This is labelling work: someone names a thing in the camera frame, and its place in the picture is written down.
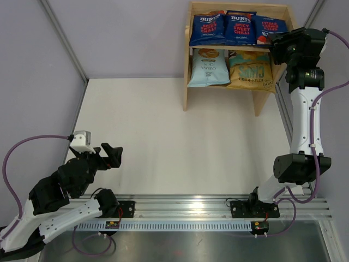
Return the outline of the blue Burts chips bag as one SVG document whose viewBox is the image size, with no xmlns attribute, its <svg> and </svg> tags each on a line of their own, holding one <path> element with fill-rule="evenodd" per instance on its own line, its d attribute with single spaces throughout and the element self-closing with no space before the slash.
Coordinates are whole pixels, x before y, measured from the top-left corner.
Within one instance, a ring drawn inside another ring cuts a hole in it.
<svg viewBox="0 0 349 262">
<path fill-rule="evenodd" d="M 228 10 L 224 17 L 225 44 L 230 46 L 256 45 L 256 32 L 252 18 L 255 11 Z"/>
<path fill-rule="evenodd" d="M 218 10 L 195 15 L 189 46 L 225 44 L 225 14 L 225 10 Z"/>
<path fill-rule="evenodd" d="M 254 16 L 252 20 L 255 26 L 257 46 L 270 45 L 269 34 L 285 33 L 288 31 L 284 20 L 259 15 Z"/>
</svg>

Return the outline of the large yellow kettle chips bag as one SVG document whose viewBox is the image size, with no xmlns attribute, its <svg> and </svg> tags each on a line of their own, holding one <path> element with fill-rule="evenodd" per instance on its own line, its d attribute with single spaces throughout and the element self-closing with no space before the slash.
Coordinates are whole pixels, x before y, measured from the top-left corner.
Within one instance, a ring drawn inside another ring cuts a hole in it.
<svg viewBox="0 0 349 262">
<path fill-rule="evenodd" d="M 266 52 L 231 50 L 228 61 L 228 88 L 275 93 L 270 59 Z"/>
</svg>

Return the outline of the light blue cassava chips bag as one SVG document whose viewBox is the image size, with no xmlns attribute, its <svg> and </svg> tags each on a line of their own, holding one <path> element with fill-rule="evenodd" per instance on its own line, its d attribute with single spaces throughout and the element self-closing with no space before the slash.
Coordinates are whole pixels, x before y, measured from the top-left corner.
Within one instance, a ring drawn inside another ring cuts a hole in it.
<svg viewBox="0 0 349 262">
<path fill-rule="evenodd" d="M 222 49 L 193 49 L 192 71 L 188 87 L 207 87 L 230 83 Z"/>
</svg>

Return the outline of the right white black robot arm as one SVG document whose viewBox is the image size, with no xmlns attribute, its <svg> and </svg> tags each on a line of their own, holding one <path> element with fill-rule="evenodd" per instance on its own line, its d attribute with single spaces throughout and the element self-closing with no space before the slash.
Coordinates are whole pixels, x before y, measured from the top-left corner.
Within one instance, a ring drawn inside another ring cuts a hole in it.
<svg viewBox="0 0 349 262">
<path fill-rule="evenodd" d="M 274 63 L 286 64 L 286 82 L 293 108 L 293 135 L 289 154 L 276 157 L 273 176 L 256 187 L 245 210 L 256 217 L 278 217 L 277 201 L 288 192 L 292 201 L 310 202 L 320 187 L 320 176 L 332 160 L 324 156 L 320 132 L 320 106 L 324 95 L 324 71 L 317 66 L 327 29 L 299 28 L 271 34 Z"/>
</svg>

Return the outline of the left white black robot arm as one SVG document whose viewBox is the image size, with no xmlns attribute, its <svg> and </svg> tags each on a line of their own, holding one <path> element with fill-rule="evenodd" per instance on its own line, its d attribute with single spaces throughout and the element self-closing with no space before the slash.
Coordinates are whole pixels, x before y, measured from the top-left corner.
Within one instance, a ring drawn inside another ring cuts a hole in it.
<svg viewBox="0 0 349 262">
<path fill-rule="evenodd" d="M 66 230 L 91 218 L 112 217 L 119 202 L 111 189 L 101 189 L 91 200 L 62 215 L 57 211 L 84 195 L 98 171 L 119 168 L 122 147 L 71 146 L 74 158 L 51 176 L 41 179 L 29 192 L 21 213 L 1 228 L 1 261 L 29 258 Z"/>
</svg>

